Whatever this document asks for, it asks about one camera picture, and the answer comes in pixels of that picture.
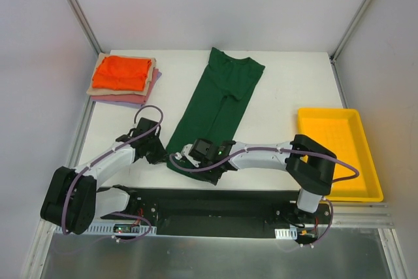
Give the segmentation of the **aluminium frame post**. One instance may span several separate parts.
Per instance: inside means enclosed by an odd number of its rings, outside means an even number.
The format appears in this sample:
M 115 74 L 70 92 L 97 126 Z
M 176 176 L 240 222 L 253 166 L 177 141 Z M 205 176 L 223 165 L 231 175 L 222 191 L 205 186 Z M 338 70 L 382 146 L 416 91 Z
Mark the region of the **aluminium frame post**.
M 86 36 L 88 42 L 90 43 L 91 47 L 93 48 L 93 51 L 96 54 L 100 54 L 103 52 L 103 49 L 101 45 L 99 44 L 99 41 L 97 40 L 97 37 L 94 34 L 94 31 L 87 19 L 87 16 L 85 15 L 81 4 L 78 0 L 67 0 L 68 4 L 71 7 L 71 10 L 73 14 L 75 15 L 78 23 L 80 24 L 80 27 L 82 31 L 84 32 L 84 35 Z
M 361 20 L 364 18 L 365 14 L 367 13 L 368 9 L 372 6 L 374 0 L 362 0 L 358 9 L 354 13 L 348 27 L 344 31 L 341 39 L 339 40 L 336 48 L 330 54 L 330 62 L 332 64 L 336 63 L 336 60 L 339 58 L 341 53 L 343 52 L 344 48 L 348 44 L 350 38 L 353 36 L 354 32 L 358 28 Z

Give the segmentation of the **right aluminium frame post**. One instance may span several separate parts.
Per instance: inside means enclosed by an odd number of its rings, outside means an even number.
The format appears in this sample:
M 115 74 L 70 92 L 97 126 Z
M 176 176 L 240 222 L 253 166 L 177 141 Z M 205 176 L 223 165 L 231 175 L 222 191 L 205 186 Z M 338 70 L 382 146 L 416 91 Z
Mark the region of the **right aluminium frame post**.
M 354 13 L 348 27 L 344 31 L 341 39 L 339 40 L 336 48 L 330 54 L 330 62 L 332 64 L 336 63 L 336 60 L 339 58 L 341 53 L 343 52 L 344 48 L 348 44 L 350 38 L 353 36 L 354 32 L 358 28 L 361 20 L 364 18 L 365 14 L 367 13 L 368 9 L 372 6 L 374 0 L 362 0 L 358 9 Z

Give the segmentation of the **folded orange t shirt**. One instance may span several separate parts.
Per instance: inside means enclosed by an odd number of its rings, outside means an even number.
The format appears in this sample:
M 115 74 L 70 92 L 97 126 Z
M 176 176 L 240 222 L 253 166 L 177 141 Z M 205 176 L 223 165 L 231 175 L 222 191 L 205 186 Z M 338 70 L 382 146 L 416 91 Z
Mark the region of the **folded orange t shirt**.
M 92 88 L 114 91 L 143 91 L 152 59 L 108 56 L 99 64 L 92 77 Z

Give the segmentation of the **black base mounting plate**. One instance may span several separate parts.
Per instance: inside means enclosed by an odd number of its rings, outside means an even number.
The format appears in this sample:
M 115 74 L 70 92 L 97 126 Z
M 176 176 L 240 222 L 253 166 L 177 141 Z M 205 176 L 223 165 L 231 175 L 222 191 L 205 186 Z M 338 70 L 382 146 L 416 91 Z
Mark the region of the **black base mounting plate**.
M 277 229 L 318 230 L 330 223 L 326 203 L 315 213 L 296 206 L 295 191 L 128 188 L 125 215 L 146 218 L 158 235 L 274 238 Z

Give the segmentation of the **folded pink t shirt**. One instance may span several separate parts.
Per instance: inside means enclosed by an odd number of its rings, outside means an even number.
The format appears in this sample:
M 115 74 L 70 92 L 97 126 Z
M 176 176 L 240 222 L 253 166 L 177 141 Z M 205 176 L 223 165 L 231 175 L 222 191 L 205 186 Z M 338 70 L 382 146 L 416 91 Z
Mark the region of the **folded pink t shirt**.
M 94 101 L 104 101 L 104 102 L 111 102 L 111 103 L 131 103 L 136 105 L 145 105 L 150 98 L 152 93 L 153 87 L 157 82 L 157 74 L 159 69 L 155 68 L 153 70 L 152 80 L 150 82 L 150 86 L 148 88 L 148 92 L 146 95 L 137 95 L 137 94 L 123 94 L 123 95 L 92 95 L 91 98 Z

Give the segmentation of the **dark green t shirt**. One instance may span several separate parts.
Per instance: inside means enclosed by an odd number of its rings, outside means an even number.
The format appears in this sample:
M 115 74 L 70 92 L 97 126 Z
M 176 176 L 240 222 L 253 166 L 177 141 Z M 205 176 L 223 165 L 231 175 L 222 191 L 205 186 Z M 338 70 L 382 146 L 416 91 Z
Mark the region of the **dark green t shirt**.
M 196 139 L 215 145 L 233 139 L 264 69 L 250 57 L 235 59 L 212 48 L 208 64 L 167 144 L 167 153 L 180 152 Z

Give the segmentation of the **left aluminium frame post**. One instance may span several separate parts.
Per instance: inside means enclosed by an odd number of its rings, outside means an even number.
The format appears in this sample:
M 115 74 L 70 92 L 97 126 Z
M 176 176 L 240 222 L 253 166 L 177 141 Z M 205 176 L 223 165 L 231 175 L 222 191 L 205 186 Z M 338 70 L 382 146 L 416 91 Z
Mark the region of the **left aluminium frame post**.
M 80 27 L 82 31 L 84 32 L 84 35 L 86 36 L 88 42 L 90 43 L 91 47 L 93 48 L 93 51 L 96 54 L 100 54 L 103 52 L 103 49 L 101 45 L 99 44 L 99 41 L 97 40 L 97 37 L 94 34 L 94 31 L 87 19 L 87 16 L 85 15 L 81 4 L 78 0 L 67 0 L 68 4 L 71 7 L 71 10 L 73 14 L 75 15 L 78 23 L 80 24 Z

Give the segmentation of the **yellow plastic tray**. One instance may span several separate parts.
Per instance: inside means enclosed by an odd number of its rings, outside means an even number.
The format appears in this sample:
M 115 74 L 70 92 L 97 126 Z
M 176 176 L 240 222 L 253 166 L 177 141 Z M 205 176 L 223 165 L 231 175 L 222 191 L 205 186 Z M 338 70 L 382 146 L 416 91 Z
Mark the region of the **yellow plastic tray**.
M 332 185 L 332 201 L 380 203 L 383 191 L 366 139 L 361 117 L 355 109 L 300 108 L 297 114 L 298 132 L 307 135 L 336 157 L 356 168 L 356 179 Z

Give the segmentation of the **folded beige t shirt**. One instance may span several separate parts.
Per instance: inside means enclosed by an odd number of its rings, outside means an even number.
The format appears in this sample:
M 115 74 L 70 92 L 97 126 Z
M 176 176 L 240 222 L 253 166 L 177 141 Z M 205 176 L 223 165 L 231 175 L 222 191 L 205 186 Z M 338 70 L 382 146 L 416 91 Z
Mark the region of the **folded beige t shirt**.
M 108 55 L 108 54 L 103 54 L 103 53 L 99 54 L 98 60 L 96 62 L 96 65 L 95 65 L 95 68 L 94 68 L 94 71 L 93 71 L 93 75 L 95 73 L 95 70 L 99 66 L 99 64 L 102 62 L 102 60 L 105 57 L 108 57 L 108 56 L 113 56 L 113 55 Z M 152 80 L 153 70 L 155 69 L 156 60 L 155 60 L 155 58 L 152 58 L 152 57 L 131 57 L 131 58 L 152 59 L 153 60 L 152 68 L 149 70 L 149 73 L 148 73 L 149 77 L 147 79 L 146 86 L 145 86 L 143 91 L 129 91 L 129 90 L 128 91 L 114 91 L 114 90 L 108 90 L 108 89 L 95 89 L 95 88 L 92 88 L 92 78 L 91 78 L 91 82 L 90 82 L 90 86 L 87 90 L 87 94 L 88 95 L 123 95 L 123 94 L 146 95 L 147 92 L 148 92 L 148 88 L 150 86 L 150 82 Z

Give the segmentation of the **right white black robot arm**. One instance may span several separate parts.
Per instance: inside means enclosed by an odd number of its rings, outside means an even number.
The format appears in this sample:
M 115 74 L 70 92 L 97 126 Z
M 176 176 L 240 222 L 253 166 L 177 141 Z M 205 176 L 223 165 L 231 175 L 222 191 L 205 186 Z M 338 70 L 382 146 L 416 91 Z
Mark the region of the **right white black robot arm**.
M 226 171 L 274 169 L 285 171 L 300 186 L 294 206 L 295 218 L 309 223 L 317 216 L 322 197 L 330 194 L 336 155 L 306 135 L 295 135 L 290 142 L 246 144 L 234 140 L 219 146 L 197 139 L 184 146 L 182 154 L 198 169 L 200 176 L 216 184 Z

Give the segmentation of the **aluminium front rail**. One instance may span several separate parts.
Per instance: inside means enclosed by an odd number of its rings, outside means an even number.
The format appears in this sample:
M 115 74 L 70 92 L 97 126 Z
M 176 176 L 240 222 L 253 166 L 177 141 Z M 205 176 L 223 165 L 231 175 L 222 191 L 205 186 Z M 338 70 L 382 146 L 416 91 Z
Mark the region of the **aluminium front rail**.
M 333 227 L 394 229 L 387 203 L 333 202 Z

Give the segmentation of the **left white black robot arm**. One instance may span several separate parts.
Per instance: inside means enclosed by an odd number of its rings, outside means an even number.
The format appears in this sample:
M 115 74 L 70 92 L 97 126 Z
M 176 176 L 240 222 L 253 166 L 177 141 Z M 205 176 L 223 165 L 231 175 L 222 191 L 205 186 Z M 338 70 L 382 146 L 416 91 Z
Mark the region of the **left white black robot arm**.
M 75 168 L 55 170 L 40 210 L 40 217 L 61 228 L 64 234 L 81 235 L 92 221 L 107 215 L 134 219 L 134 226 L 144 219 L 144 206 L 138 193 L 122 185 L 100 190 L 120 170 L 138 159 L 155 165 L 167 158 L 160 139 L 148 135 L 135 141 L 128 135 L 116 139 L 100 156 Z

